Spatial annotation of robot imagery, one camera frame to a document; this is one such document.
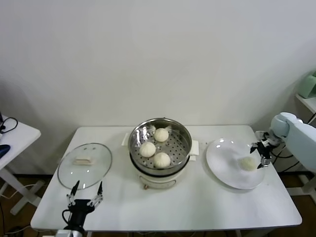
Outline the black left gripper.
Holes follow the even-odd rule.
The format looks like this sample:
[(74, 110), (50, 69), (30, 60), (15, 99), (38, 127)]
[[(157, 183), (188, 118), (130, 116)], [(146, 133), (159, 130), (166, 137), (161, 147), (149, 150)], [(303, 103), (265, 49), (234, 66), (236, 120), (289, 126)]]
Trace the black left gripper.
[(70, 212), (69, 225), (83, 226), (88, 214), (95, 210), (95, 206), (98, 206), (103, 200), (103, 182), (100, 182), (97, 195), (91, 199), (74, 199), (78, 190), (79, 180), (72, 187), (70, 194), (67, 194), (68, 210)]

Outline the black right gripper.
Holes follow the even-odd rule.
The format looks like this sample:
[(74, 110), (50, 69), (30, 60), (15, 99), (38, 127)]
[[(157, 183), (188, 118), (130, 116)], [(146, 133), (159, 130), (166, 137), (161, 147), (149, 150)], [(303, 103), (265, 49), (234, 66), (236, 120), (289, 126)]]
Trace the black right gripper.
[(260, 160), (259, 165), (257, 166), (257, 169), (268, 167), (270, 164), (270, 158), (271, 158), (271, 155), (270, 155), (271, 147), (264, 146), (262, 142), (251, 143), (250, 153), (253, 153), (255, 150), (257, 150), (261, 156), (261, 160)]

